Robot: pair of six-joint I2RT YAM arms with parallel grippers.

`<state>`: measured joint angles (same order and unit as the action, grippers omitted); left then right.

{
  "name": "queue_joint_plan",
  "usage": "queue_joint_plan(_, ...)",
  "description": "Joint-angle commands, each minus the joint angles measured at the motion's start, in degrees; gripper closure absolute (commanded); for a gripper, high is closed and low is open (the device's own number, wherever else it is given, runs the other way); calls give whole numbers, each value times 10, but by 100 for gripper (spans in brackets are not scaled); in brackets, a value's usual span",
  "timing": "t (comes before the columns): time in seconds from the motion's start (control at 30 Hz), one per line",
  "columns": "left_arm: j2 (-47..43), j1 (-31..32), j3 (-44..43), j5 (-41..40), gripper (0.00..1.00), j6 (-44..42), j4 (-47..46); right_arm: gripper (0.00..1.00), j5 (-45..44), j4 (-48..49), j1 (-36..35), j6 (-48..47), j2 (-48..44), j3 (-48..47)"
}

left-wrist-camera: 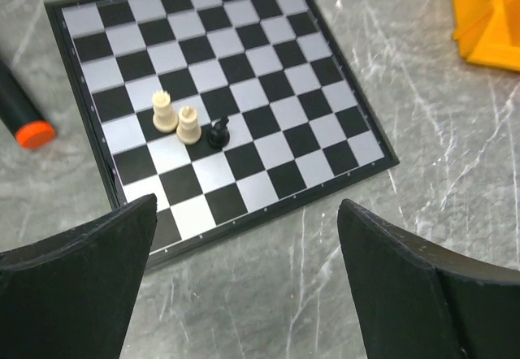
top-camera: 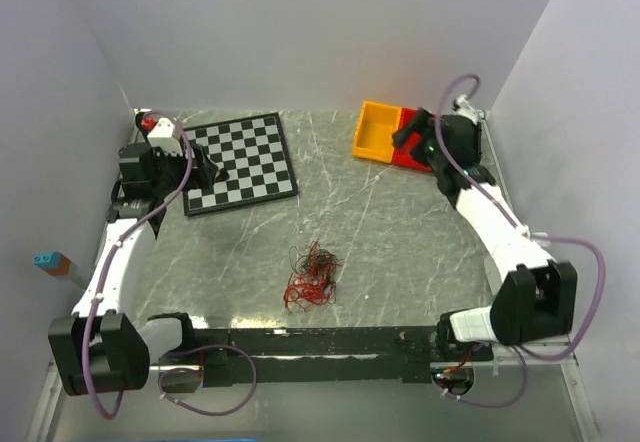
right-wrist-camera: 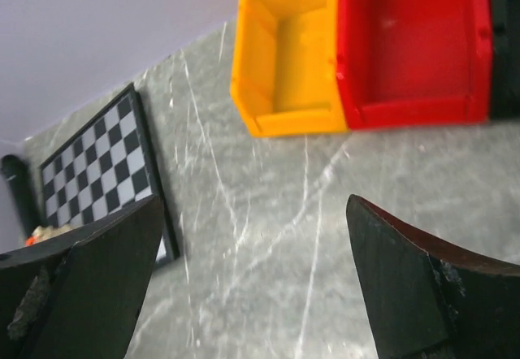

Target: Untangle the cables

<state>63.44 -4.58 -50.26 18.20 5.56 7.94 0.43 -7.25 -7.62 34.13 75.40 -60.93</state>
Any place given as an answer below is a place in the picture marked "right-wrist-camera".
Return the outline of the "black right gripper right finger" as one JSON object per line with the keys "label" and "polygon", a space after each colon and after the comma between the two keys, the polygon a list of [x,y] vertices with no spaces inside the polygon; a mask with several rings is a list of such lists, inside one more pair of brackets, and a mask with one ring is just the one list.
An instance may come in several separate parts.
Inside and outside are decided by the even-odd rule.
{"label": "black right gripper right finger", "polygon": [[358,195],[353,260],[380,358],[517,358],[519,267],[409,225]]}

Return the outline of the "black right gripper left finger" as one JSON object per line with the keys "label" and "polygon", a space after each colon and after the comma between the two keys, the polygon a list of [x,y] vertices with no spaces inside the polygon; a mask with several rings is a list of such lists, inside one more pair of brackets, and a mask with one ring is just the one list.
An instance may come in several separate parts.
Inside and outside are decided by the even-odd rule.
{"label": "black right gripper left finger", "polygon": [[1,256],[3,358],[122,358],[163,232],[146,197],[93,223]]}

